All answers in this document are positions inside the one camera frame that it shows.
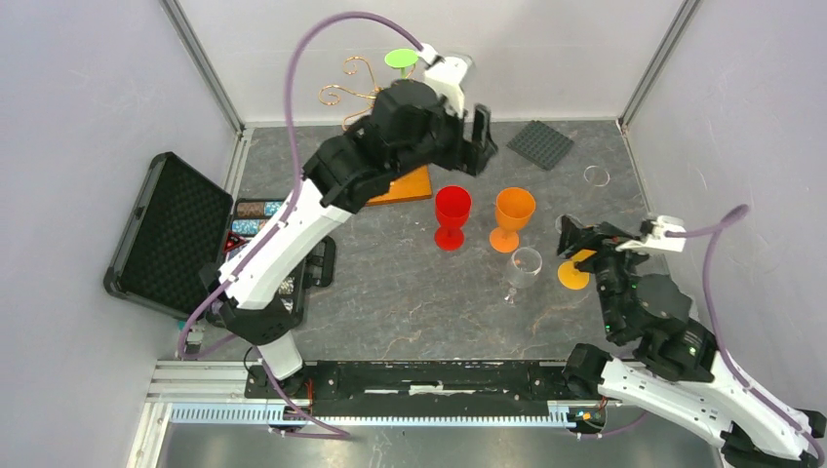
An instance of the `wooden base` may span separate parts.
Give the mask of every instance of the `wooden base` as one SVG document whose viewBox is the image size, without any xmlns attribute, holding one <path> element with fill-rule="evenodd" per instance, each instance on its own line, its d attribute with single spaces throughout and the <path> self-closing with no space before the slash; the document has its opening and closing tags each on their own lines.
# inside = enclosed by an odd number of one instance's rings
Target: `wooden base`
<svg viewBox="0 0 827 468">
<path fill-rule="evenodd" d="M 433 196 L 431 177 L 428 174 L 428 168 L 423 166 L 391 182 L 388 193 L 372 198 L 368 206 L 426 200 L 431 196 Z"/>
</svg>

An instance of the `black tool case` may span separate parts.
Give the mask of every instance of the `black tool case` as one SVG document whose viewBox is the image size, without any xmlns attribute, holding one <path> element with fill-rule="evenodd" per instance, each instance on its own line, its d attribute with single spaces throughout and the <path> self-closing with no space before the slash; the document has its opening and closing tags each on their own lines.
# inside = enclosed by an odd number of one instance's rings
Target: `black tool case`
<svg viewBox="0 0 827 468">
<path fill-rule="evenodd" d="M 232 208 L 230 194 L 175 153 L 155 156 L 103 287 L 186 320 L 208 295 L 199 271 L 222 260 Z"/>
</svg>

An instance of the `red goblet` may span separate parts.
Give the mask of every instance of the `red goblet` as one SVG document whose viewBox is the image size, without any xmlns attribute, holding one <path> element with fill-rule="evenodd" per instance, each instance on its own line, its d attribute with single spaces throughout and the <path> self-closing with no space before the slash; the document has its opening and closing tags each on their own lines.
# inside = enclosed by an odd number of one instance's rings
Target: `red goblet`
<svg viewBox="0 0 827 468">
<path fill-rule="evenodd" d="M 459 249 L 465 242 L 460 227 L 471 213 L 471 195 L 462 187 L 449 185 L 437 192 L 436 209 L 440 228 L 434 234 L 434 242 L 444 251 Z"/>
</svg>

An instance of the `white wall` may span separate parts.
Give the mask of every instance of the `white wall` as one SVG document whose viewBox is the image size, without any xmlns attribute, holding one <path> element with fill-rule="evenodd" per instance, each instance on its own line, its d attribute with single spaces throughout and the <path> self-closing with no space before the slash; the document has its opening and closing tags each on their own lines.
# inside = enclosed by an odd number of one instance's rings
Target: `white wall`
<svg viewBox="0 0 827 468">
<path fill-rule="evenodd" d="M 731 351 L 798 408 L 827 413 L 827 4 L 703 2 L 631 123 L 652 208 L 688 226 L 739 203 L 713 296 Z M 670 259 L 700 294 L 706 241 Z"/>
<path fill-rule="evenodd" d="M 103 272 L 150 159 L 233 135 L 156 0 L 0 6 L 0 466 L 124 466 L 176 322 Z"/>
<path fill-rule="evenodd" d="M 361 10 L 399 22 L 438 51 L 477 62 L 470 102 L 487 104 L 499 120 L 613 118 L 643 76 L 681 0 L 181 0 L 233 104 L 247 122 L 283 121 L 287 62 L 304 32 L 325 16 Z M 366 21 L 340 23 L 318 36 L 302 58 L 296 118 L 336 122 L 364 107 L 351 98 L 322 105 L 327 84 L 369 91 L 363 70 L 345 76 L 353 55 L 371 59 L 384 86 L 398 74 L 385 53 L 408 47 L 390 29 Z"/>
</svg>

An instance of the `black foam padding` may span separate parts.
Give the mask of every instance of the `black foam padding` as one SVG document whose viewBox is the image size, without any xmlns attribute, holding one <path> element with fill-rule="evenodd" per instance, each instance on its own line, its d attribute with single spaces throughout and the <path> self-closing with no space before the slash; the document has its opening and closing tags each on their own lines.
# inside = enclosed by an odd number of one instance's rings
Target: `black foam padding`
<svg viewBox="0 0 827 468">
<path fill-rule="evenodd" d="M 167 154 L 119 282 L 125 292 L 189 314 L 207 297 L 198 273 L 221 255 L 233 201 Z"/>
<path fill-rule="evenodd" d="M 515 153 L 546 171 L 560 162 L 573 145 L 566 136 L 536 120 L 529 122 L 507 144 Z"/>
</svg>

